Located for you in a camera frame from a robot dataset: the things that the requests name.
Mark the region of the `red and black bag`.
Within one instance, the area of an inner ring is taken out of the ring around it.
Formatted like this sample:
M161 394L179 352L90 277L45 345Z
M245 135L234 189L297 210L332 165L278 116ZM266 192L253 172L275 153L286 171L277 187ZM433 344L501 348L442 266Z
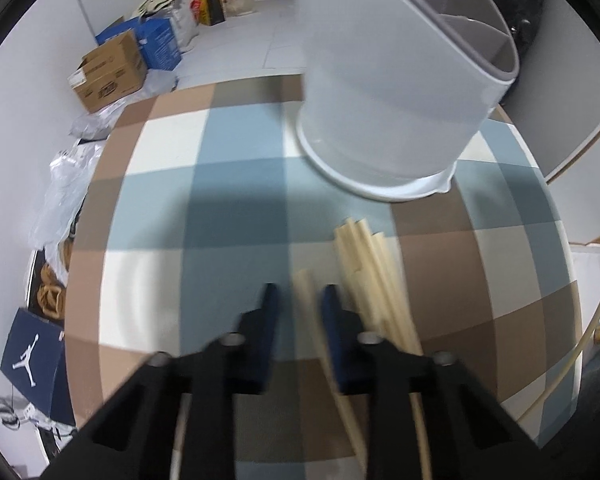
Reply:
M223 0L192 0L190 8L198 24L214 26L225 21Z

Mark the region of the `wooden chopstick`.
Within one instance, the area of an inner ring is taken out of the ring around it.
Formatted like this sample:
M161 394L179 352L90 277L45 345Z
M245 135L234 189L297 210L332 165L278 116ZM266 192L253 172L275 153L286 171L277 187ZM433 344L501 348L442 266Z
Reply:
M332 364L330 364L329 348L326 334L322 325L320 315L320 295L308 270L300 270L292 276L292 289L299 303L300 312L304 322L308 326L310 338L321 363L321 368L329 386L332 400L334 400L342 421L344 430L352 446L354 456L360 465L362 474L366 474L367 468L367 445L361 423L355 415L354 407L347 396L343 396L338 388Z
M389 295L389 309L391 311L393 326L398 334L393 337L394 344L402 351L422 356L422 344L419 341L417 330L412 318L411 308L408 305L406 292L402 288L399 269L396 260L389 252L387 239L381 232L372 235L374 254L378 258L378 270L385 280L384 289ZM422 478L431 479L431 462L427 430L422 410L422 397L419 393L411 393L415 432L417 437L420 468Z
M346 223L349 221L355 224L356 246L358 246L361 262L363 263L368 301L380 324L378 333L394 344L392 340L398 334L398 331L393 326L389 309L389 295L384 289L385 280L380 276L377 266L378 258L374 254L372 235L376 233L370 230L365 219L354 221L347 218Z
M354 228L355 224L349 221L335 230L335 245L342 279L351 298L352 308L362 318L366 330L378 332L380 324L368 301L363 263L356 246Z

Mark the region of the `navy Jordan shoe box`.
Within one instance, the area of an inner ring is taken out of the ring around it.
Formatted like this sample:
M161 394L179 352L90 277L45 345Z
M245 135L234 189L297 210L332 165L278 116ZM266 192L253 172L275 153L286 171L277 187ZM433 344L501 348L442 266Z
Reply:
M38 411L54 422L74 426L64 336L59 325L19 308L0 370Z

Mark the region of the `cream tote bag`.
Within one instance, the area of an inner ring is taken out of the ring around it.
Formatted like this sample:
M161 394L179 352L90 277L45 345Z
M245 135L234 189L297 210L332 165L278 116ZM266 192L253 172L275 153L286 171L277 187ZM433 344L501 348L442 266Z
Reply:
M256 10L256 0L223 0L226 16L251 14Z

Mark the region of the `brown cardboard box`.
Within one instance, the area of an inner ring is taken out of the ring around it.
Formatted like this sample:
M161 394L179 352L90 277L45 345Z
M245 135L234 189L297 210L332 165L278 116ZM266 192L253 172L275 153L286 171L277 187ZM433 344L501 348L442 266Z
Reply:
M143 87L146 63L132 30L88 52L68 83L89 113L129 96Z

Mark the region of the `clear plastic bags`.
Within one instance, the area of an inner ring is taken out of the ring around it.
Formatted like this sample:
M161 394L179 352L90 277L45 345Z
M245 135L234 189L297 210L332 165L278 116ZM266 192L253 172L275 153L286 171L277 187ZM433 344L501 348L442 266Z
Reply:
M167 70L150 70L144 85L128 96L84 114L73 122L69 134L76 144L57 153L50 162L50 183L29 236L36 250L57 245L68 237L70 226L86 196L105 143L124 110L137 102L161 96L178 86L178 76Z

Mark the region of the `blue cardboard box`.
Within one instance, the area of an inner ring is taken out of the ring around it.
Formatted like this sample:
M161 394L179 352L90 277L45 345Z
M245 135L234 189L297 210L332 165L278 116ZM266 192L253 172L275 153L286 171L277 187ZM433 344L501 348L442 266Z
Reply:
M174 70L182 60L178 42L167 18L131 18L114 24L95 36L101 46L107 40L128 30L134 32L137 47L140 49L150 70Z

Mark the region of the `grey divided utensil holder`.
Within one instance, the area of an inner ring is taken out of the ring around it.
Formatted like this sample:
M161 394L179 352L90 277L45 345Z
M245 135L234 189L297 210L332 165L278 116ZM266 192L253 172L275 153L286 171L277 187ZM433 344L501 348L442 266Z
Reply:
M446 192L518 75L493 0L296 0L306 69L297 136L314 166L373 200Z

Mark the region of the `white fabric bag pile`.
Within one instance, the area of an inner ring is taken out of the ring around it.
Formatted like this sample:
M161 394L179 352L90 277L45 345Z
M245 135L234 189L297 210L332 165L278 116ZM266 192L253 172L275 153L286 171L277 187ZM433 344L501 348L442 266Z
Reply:
M198 25L190 7L192 0L144 0L131 14L132 18L167 18L178 48L182 53L193 49L199 35Z

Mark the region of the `wooden chopstick in pile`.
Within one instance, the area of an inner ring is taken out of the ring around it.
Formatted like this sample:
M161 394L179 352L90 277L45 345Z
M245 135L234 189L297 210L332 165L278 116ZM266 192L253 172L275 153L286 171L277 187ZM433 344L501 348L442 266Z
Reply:
M392 340L398 334L398 331L393 326L389 309L389 295L384 289L385 280L380 276L377 266L378 258L374 254L372 235L376 233L370 230L365 219L354 221L347 218L346 223L349 221L355 224L356 246L358 246L361 262L363 263L368 301L380 324L378 333L394 344Z
M355 224L349 221L335 230L335 245L342 279L351 298L352 308L362 318L366 330L378 332L380 324L368 301L363 263L356 246L354 228Z
M378 270L385 280L384 289L389 295L389 309L391 311L393 326L398 334L393 337L394 344L402 351L422 356L422 344L419 341L417 330L412 318L411 308L408 305L406 292L402 288L399 269L396 260L389 252L387 239L381 232L372 235L374 254L378 258ZM411 393L415 432L417 437L420 468L422 478L431 479L431 462L427 430L422 410L422 397L419 393Z

